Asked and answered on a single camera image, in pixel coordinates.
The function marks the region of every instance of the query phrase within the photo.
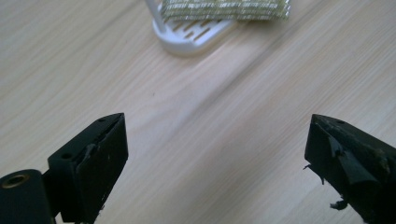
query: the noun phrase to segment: wood grain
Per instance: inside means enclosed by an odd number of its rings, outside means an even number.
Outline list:
[[[0,1],[0,176],[124,112],[96,223],[362,223],[303,171],[313,113],[396,146],[396,2],[301,0],[178,58],[143,1]]]

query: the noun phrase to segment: white plastic holder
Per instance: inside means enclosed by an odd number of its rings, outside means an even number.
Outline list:
[[[163,47],[171,53],[189,56],[213,46],[220,37],[236,26],[236,21],[164,21],[161,5],[146,0],[154,20],[152,26]]]

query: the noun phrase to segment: wooden table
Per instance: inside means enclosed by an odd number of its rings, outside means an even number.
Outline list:
[[[304,170],[313,113],[396,146],[396,2],[300,0],[198,57],[144,1],[0,1],[0,176],[124,112],[130,158],[96,223],[362,223]]]

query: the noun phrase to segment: screw hole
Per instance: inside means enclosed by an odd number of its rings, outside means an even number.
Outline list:
[[[64,160],[69,160],[70,158],[72,158],[72,154],[70,154],[70,153],[64,153],[62,155],[62,159],[64,159]]]
[[[3,189],[12,189],[23,184],[28,179],[29,175],[14,175],[3,182],[2,187]]]

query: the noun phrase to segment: black plastic part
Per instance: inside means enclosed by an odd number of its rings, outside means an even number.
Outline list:
[[[48,159],[52,214],[60,210],[64,222],[93,223],[127,159],[123,114],[91,124]]]
[[[313,115],[308,167],[326,179],[368,223],[396,223],[396,149],[352,125]],[[334,204],[344,208],[344,203]]]
[[[0,179],[0,223],[55,223],[41,173],[23,170]]]

